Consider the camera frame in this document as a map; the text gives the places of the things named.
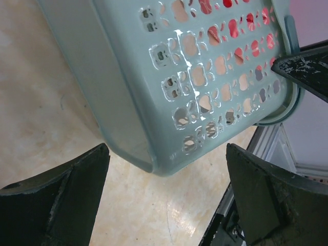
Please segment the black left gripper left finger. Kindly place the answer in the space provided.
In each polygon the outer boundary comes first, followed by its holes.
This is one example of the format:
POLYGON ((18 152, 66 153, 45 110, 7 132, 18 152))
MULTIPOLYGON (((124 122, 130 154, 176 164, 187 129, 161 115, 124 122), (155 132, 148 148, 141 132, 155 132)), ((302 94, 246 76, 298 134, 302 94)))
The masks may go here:
POLYGON ((1 245, 89 245, 110 161, 102 143, 1 189, 1 245))

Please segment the large teal perforated basket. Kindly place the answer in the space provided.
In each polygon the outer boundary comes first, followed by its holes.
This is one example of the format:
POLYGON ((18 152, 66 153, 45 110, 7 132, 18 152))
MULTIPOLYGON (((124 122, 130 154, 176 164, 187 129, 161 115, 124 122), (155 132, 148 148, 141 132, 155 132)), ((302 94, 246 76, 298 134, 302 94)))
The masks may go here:
MULTIPOLYGON (((280 53, 297 50, 289 1, 272 1, 280 53)), ((279 124, 303 90, 250 61, 215 66, 199 1, 39 1, 109 148, 170 176, 250 126, 279 124)))

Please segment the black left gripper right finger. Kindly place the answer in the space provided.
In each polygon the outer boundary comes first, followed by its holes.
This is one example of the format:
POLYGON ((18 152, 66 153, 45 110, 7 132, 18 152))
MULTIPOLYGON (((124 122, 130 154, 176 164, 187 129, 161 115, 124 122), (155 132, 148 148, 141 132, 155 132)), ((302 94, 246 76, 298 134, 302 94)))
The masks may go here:
POLYGON ((226 159, 247 245, 327 245, 327 185, 235 144, 226 159))

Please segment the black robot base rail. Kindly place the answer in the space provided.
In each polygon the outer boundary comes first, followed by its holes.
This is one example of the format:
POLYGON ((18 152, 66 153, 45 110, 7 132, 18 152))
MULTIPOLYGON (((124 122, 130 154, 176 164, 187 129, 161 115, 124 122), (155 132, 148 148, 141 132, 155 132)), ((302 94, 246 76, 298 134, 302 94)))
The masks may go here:
POLYGON ((199 245, 246 245, 231 185, 228 185, 199 245))

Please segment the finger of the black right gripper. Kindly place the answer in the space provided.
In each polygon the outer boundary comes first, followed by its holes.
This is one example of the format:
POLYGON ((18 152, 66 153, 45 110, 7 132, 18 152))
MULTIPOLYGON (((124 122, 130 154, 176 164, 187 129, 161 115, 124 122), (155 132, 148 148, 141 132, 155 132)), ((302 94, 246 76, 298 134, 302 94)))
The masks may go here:
POLYGON ((327 102, 327 47, 281 57, 271 70, 327 102))

